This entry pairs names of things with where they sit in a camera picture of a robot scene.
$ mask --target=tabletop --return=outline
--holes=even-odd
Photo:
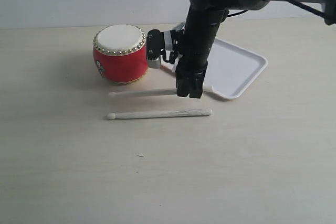
[[[143,25],[169,30],[173,24]],[[110,100],[101,27],[0,30],[0,223],[334,223],[336,30],[318,18],[228,21],[218,37],[268,59],[238,99]],[[212,109],[208,118],[105,121]]]

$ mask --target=white drumhead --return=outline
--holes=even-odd
[[[142,31],[131,25],[114,25],[97,35],[99,46],[108,51],[124,51],[137,47],[142,41]]]

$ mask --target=plastic tray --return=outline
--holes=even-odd
[[[173,72],[173,65],[162,61]],[[267,67],[267,59],[226,41],[215,39],[208,58],[204,85],[225,100],[240,97]]]

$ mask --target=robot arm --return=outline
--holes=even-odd
[[[161,56],[165,62],[174,64],[179,58],[175,73],[179,97],[200,98],[206,75],[207,58],[220,24],[229,9],[260,10],[269,1],[288,1],[324,18],[327,25],[336,21],[336,0],[190,0],[185,28],[180,31],[149,31],[147,37],[147,60],[149,67],[160,67]],[[300,2],[320,3],[323,13]],[[166,50],[171,51],[169,59]]]

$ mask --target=black cable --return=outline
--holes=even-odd
[[[227,15],[227,17],[230,18],[230,17],[238,16],[238,15],[240,15],[240,14],[246,13],[247,11],[248,11],[248,10],[243,10],[243,11],[241,11],[241,12],[237,12],[237,13],[229,14],[229,15]]]
[[[331,16],[329,16],[329,15],[327,15],[327,14],[325,14],[325,13],[319,11],[319,10],[316,10],[316,9],[314,9],[314,8],[308,6],[308,5],[305,5],[305,4],[303,4],[303,3],[299,2],[299,1],[296,1],[296,0],[285,0],[285,1],[287,1],[288,3],[290,3],[292,5],[295,5],[295,6],[299,7],[299,8],[301,8],[301,9],[304,9],[304,10],[310,12],[310,13],[313,13],[313,14],[321,17],[321,18],[333,21],[335,23],[335,20],[334,20],[333,17],[331,17]]]

